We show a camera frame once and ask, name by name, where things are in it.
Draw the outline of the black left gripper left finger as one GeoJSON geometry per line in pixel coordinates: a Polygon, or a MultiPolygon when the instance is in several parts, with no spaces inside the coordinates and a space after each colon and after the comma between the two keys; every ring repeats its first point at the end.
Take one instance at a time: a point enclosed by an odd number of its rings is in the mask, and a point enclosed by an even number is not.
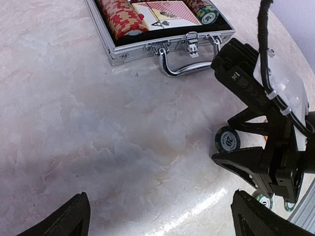
{"type": "Polygon", "coordinates": [[[20,236],[87,236],[91,207],[85,192],[74,195],[41,222],[20,236]]]}

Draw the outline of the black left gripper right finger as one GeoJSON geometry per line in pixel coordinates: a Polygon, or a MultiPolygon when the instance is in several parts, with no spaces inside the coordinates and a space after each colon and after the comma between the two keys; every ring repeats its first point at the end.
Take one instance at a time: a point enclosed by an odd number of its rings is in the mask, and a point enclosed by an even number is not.
{"type": "Polygon", "coordinates": [[[231,211],[237,236],[312,236],[276,215],[244,190],[233,195],[231,211]]]}

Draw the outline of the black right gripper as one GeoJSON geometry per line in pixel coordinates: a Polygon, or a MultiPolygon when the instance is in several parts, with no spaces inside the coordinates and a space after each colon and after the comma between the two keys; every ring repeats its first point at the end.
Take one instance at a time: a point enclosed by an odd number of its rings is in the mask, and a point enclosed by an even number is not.
{"type": "Polygon", "coordinates": [[[235,130],[268,134],[265,148],[247,147],[213,154],[211,159],[220,167],[236,174],[267,198],[277,195],[287,203],[298,201],[304,173],[292,122],[275,110],[266,114],[267,123],[251,123],[262,117],[250,107],[231,117],[227,123],[235,130]]]}

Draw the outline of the aluminium poker set case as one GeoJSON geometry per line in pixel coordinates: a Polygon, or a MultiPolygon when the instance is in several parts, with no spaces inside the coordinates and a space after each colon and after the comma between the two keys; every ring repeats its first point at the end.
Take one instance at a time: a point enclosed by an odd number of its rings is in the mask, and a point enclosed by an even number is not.
{"type": "MultiPolygon", "coordinates": [[[[132,4],[155,0],[128,1],[132,4]]],[[[219,17],[211,25],[201,23],[199,26],[158,29],[137,36],[124,36],[119,40],[115,40],[95,0],[87,1],[87,7],[112,66],[122,65],[138,59],[158,57],[162,72],[170,77],[209,68],[212,61],[200,61],[172,69],[168,60],[169,53],[179,52],[191,58],[197,58],[204,47],[212,46],[213,53],[216,55],[222,44],[235,33],[231,23],[213,4],[212,7],[218,10],[219,17]]]]}

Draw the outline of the green poker chip stack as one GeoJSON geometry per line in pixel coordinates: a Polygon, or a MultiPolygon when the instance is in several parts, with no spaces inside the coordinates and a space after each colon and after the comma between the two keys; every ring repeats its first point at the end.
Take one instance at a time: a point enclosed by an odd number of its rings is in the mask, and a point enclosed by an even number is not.
{"type": "Polygon", "coordinates": [[[199,9],[196,13],[196,16],[203,25],[211,25],[219,17],[219,12],[216,8],[208,5],[199,9]]]}

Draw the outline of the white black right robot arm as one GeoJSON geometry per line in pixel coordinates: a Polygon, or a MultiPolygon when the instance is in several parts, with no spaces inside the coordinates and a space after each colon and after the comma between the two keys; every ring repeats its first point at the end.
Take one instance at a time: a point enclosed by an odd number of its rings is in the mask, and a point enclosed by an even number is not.
{"type": "Polygon", "coordinates": [[[314,138],[307,138],[305,151],[299,151],[292,122],[274,109],[263,113],[246,108],[230,118],[228,124],[238,131],[266,136],[265,147],[217,153],[212,160],[265,197],[277,195],[285,202],[296,203],[304,174],[315,172],[314,138]]]}

